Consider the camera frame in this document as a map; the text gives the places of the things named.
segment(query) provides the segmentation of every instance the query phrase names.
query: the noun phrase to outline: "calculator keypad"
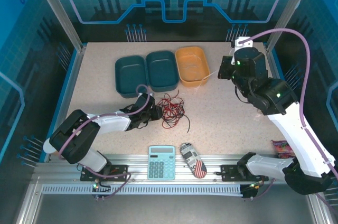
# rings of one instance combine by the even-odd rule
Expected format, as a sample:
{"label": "calculator keypad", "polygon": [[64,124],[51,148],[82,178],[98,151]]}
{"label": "calculator keypad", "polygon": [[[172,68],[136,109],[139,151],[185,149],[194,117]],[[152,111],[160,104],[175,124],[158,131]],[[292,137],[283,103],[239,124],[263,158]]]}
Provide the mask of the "calculator keypad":
{"label": "calculator keypad", "polygon": [[150,159],[148,166],[148,178],[174,179],[175,161],[171,159]]}

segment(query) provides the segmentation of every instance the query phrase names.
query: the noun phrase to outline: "teal plastic container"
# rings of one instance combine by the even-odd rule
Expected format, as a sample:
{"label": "teal plastic container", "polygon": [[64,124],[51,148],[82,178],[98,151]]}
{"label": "teal plastic container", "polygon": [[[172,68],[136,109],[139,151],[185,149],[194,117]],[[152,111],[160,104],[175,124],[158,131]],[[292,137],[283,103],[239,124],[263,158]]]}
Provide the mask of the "teal plastic container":
{"label": "teal plastic container", "polygon": [[180,77],[175,55],[171,51],[155,51],[146,59],[139,55],[120,58],[115,63],[116,91],[124,98],[137,97],[136,87],[150,86],[154,92],[174,90]]}
{"label": "teal plastic container", "polygon": [[154,92],[168,92],[180,82],[175,55],[171,51],[155,51],[146,57],[149,85]]}
{"label": "teal plastic container", "polygon": [[120,58],[115,63],[116,91],[124,98],[137,97],[138,85],[148,86],[147,68],[144,58],[138,55]]}

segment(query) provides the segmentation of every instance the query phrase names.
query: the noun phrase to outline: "orange container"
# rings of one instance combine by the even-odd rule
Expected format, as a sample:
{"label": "orange container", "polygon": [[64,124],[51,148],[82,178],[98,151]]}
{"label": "orange container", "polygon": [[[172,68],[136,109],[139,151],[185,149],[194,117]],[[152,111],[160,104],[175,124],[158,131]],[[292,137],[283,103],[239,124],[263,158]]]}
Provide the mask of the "orange container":
{"label": "orange container", "polygon": [[175,53],[182,85],[198,87],[204,85],[210,74],[204,51],[200,47],[184,47]]}

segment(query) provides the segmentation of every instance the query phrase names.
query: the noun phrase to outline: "tangled wires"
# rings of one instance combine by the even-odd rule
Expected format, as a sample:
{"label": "tangled wires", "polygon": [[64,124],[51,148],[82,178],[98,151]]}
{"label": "tangled wires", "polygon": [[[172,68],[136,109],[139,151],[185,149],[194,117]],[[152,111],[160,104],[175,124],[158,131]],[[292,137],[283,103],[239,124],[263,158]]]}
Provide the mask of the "tangled wires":
{"label": "tangled wires", "polygon": [[188,133],[190,130],[190,119],[185,115],[183,108],[184,101],[181,97],[178,97],[179,93],[180,91],[178,91],[177,95],[174,97],[171,97],[169,94],[165,93],[164,98],[162,98],[157,105],[162,108],[163,128],[170,129],[175,127],[179,123],[180,119],[184,116],[189,122],[188,131],[186,132]]}

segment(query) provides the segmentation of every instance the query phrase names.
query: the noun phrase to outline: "mouse with american flag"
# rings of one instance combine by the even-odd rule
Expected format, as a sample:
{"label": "mouse with american flag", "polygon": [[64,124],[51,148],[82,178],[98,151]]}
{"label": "mouse with american flag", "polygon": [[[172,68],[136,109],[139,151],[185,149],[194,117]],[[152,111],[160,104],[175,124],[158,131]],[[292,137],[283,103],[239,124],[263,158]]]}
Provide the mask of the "mouse with american flag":
{"label": "mouse with american flag", "polygon": [[183,143],[180,151],[194,176],[196,178],[204,178],[206,167],[194,147],[190,143]]}

